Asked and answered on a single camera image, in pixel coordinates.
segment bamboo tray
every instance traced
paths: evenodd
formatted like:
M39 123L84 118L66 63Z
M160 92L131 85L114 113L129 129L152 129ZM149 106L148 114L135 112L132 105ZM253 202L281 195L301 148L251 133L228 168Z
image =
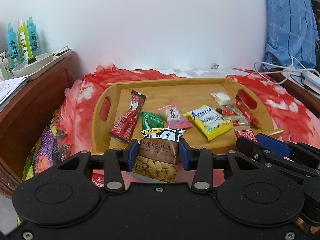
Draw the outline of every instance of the bamboo tray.
M131 102L131 90L142 93L147 99L142 111L157 113L158 108L173 103L180 103L180 113L199 108L202 105L217 106L210 96L212 92L226 91L235 98L239 90L243 89L257 102L252 113L258 119L260 128L253 132L264 133L278 138L283 130L274 130L271 117L258 97L241 84L228 78L192 78L192 79L165 79L136 82L121 82L108 84L109 87L100 96L95 106L91 125L92 152L104 152L112 148L125 148L126 143L111 138L108 133L122 114L125 114ZM100 116L101 107L105 99L110 101L110 111L106 121ZM141 118L138 118L132 138L141 139ZM218 136L208 142L206 136L194 125L188 128L183 135L188 144L193 147L204 147L212 150L214 154L221 154L227 150L236 149L236 136L234 130Z

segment power strip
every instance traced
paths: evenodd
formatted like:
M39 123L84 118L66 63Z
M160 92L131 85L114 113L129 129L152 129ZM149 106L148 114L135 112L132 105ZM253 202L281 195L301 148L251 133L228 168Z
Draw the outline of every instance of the power strip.
M314 75L310 71L304 71L302 76L305 78L304 84L320 94L320 77Z

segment white wall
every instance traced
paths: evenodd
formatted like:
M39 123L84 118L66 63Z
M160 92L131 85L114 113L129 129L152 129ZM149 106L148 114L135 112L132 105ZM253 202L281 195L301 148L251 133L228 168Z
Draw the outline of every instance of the white wall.
M41 49L65 44L78 55L75 77L97 64L119 68L252 68L266 44L265 0L0 0L6 25L33 16Z

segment spray bottle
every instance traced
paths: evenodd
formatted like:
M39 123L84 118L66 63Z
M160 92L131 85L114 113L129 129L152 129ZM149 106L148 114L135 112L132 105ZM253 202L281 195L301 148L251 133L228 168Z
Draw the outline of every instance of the spray bottle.
M32 56L39 56L41 55L41 51L39 47L37 29L36 26L33 24L32 17L29 17L29 19L27 20L27 27Z
M25 60L32 58L32 52L28 37L27 26L24 22L24 19L21 18L19 22L19 36L20 36L20 46L22 50L22 54Z
M15 68L22 63L21 57L19 54L19 44L17 43L16 33L12 29L11 22L8 22L8 34L7 34L7 45L10 55L10 61L12 68Z

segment blue checkered cloth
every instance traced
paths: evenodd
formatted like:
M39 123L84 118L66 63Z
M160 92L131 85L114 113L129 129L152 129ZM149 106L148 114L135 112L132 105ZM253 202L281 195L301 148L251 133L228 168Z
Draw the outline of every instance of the blue checkered cloth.
M265 62L289 66L291 56L306 68L315 68L319 40L310 0L267 0L268 40ZM302 68L296 61L294 66ZM268 71L271 66L264 66Z

